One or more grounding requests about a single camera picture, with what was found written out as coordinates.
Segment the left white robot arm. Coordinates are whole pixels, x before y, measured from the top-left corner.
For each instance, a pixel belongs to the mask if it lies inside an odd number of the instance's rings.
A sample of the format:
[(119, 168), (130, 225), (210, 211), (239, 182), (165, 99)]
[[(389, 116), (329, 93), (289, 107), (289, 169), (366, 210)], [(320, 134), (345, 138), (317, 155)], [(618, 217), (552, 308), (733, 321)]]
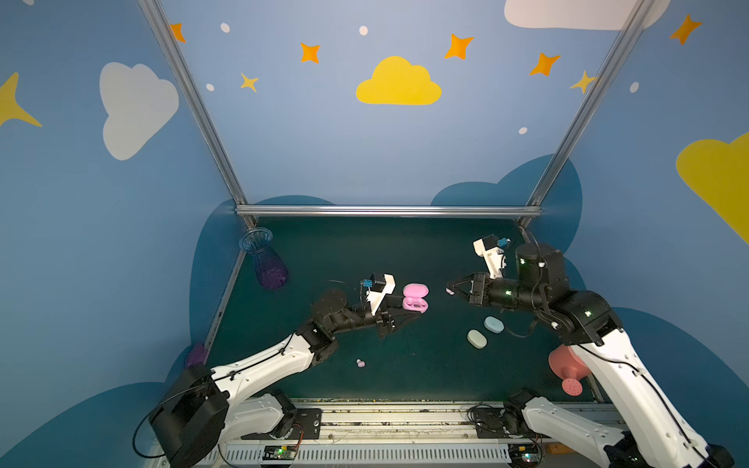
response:
[(350, 306), (331, 289), (314, 303), (310, 318), (274, 346), (238, 362), (187, 368), (146, 416), (163, 456), (173, 467), (192, 467), (214, 447), (250, 434), (287, 435), (296, 407), (272, 386), (330, 358), (337, 335), (374, 327), (386, 337), (427, 310), (425, 298), (373, 292)]

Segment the pink earbud charging case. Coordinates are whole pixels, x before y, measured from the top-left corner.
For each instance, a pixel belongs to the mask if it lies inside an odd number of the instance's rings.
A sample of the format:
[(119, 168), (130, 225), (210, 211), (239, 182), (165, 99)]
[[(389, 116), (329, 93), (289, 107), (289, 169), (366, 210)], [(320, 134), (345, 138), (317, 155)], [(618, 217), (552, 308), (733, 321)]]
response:
[(402, 307), (411, 312), (424, 313), (428, 309), (429, 288), (423, 284), (409, 284), (403, 288)]

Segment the mint green earbud case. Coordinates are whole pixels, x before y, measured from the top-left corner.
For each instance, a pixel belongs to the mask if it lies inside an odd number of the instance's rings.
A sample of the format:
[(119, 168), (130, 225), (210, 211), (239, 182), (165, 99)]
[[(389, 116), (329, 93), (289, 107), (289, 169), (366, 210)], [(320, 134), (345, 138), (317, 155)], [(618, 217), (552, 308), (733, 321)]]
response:
[(478, 330), (470, 330), (466, 339), (476, 349), (484, 349), (488, 344), (487, 337)]

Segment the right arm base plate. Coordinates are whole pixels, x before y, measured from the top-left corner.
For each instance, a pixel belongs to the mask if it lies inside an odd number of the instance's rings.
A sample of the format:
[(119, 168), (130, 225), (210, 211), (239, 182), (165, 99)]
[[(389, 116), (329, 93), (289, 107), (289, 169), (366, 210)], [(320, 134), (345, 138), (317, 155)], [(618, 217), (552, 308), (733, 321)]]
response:
[(544, 435), (532, 431), (516, 409), (505, 409), (479, 404), (471, 407), (466, 416), (479, 439), (540, 439)]

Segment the light blue earbud case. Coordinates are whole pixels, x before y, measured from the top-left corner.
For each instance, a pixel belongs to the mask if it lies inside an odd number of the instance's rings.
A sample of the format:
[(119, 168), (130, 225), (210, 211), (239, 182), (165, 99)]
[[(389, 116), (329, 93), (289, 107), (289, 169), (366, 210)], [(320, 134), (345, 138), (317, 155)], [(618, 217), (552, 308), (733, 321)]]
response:
[(496, 335), (498, 335), (499, 333), (502, 333), (505, 330), (503, 321), (493, 316), (488, 316), (485, 318), (484, 327), (487, 331), (491, 333), (495, 333)]

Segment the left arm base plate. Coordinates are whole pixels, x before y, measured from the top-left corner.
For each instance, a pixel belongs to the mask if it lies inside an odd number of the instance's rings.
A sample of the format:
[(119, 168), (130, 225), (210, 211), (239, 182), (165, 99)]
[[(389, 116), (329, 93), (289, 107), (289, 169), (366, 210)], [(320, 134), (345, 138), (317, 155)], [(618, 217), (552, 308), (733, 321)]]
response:
[(321, 409), (297, 409), (295, 419), (284, 417), (280, 422), (280, 428), (273, 429), (266, 434), (247, 434), (242, 440), (296, 440), (302, 436), (304, 441), (318, 440), (322, 428)]

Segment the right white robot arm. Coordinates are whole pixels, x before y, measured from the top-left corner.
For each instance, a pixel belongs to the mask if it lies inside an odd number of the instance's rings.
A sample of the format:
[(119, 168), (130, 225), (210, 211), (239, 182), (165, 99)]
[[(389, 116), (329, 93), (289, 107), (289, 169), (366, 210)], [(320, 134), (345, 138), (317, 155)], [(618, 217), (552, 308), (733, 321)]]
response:
[(573, 360), (598, 380), (626, 425), (601, 425), (522, 390), (504, 404), (518, 428), (557, 440), (600, 467), (733, 467), (729, 451), (711, 445), (682, 418), (636, 353), (622, 321), (596, 292), (570, 287), (563, 254), (528, 243), (515, 252), (517, 279), (504, 276), (507, 240), (474, 242), (488, 270), (450, 282), (469, 304), (528, 312), (550, 327)]

